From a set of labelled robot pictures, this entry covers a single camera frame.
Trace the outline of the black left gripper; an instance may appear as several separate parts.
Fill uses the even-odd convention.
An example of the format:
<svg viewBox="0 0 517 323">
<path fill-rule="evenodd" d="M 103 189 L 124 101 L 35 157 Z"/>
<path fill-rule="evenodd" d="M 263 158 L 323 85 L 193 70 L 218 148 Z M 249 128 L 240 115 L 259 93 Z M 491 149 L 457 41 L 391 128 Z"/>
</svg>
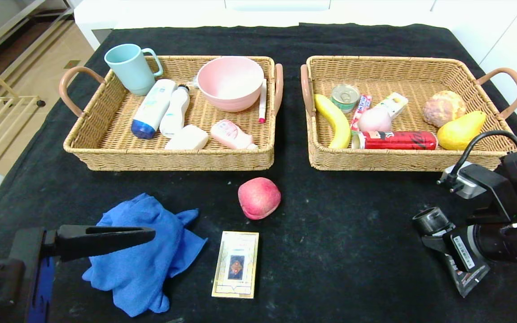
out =
<svg viewBox="0 0 517 323">
<path fill-rule="evenodd" d="M 149 227 L 62 225 L 45 232 L 41 227 L 17 231 L 9 256 L 0 259 L 0 323 L 49 321 L 55 268 L 45 258 L 69 262 L 107 255 L 156 237 Z"/>
</svg>

